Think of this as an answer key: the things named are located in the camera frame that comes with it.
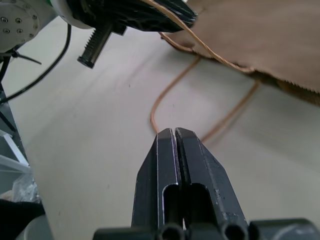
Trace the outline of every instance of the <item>gray floor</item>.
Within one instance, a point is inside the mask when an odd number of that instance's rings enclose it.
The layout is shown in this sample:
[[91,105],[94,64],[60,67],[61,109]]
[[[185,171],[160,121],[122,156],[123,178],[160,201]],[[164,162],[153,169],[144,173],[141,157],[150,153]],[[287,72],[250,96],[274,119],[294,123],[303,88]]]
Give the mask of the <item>gray floor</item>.
[[[58,55],[66,24],[57,19],[14,60],[13,93]],[[99,227],[129,226],[135,179],[155,134],[149,112],[193,60],[157,33],[113,35],[94,70],[80,65],[90,31],[74,29],[70,49],[43,82],[10,102],[57,240],[88,240]],[[203,136],[253,81],[202,60],[161,103],[161,129]],[[320,226],[320,108],[262,86],[245,110],[205,145],[223,164],[248,220],[305,217]]]

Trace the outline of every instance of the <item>white floor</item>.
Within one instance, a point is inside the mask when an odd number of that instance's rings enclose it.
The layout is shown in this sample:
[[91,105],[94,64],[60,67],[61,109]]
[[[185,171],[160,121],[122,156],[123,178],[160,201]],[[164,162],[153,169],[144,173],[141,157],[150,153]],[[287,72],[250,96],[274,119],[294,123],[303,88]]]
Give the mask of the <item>white floor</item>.
[[[66,24],[56,19],[14,60],[10,94],[59,54]],[[194,56],[157,33],[113,35],[94,70],[77,62],[90,31],[73,29],[70,49],[43,82],[10,102],[57,240],[89,240],[99,227],[129,226],[135,179],[153,142],[149,112]],[[253,81],[202,60],[156,114],[160,128],[203,136]],[[225,167],[248,220],[306,217],[320,226],[320,108],[263,86],[246,110],[206,146]]]

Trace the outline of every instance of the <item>metal screw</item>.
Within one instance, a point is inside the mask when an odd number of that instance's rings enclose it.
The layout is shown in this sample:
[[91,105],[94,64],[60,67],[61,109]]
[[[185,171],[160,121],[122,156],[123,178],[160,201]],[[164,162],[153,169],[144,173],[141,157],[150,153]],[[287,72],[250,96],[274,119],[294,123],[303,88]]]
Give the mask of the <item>metal screw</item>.
[[1,17],[1,22],[3,23],[7,23],[8,22],[8,19],[4,16]]

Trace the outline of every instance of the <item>brown paper bag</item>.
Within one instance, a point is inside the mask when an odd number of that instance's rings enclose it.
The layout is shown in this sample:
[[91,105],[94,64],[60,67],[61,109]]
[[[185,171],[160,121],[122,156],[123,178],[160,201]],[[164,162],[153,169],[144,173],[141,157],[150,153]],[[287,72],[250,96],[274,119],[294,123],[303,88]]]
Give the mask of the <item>brown paper bag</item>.
[[[192,31],[215,53],[320,105],[319,0],[189,0],[188,4],[198,13]],[[164,38],[177,49],[211,58],[185,31]]]

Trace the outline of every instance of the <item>clear plastic bag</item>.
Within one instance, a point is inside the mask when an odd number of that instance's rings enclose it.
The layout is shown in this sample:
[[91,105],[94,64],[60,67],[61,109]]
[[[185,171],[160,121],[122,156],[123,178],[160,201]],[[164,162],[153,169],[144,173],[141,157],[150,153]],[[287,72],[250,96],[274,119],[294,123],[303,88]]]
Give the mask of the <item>clear plastic bag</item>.
[[31,203],[41,202],[38,193],[38,187],[32,174],[22,174],[17,180],[13,182],[12,201]]

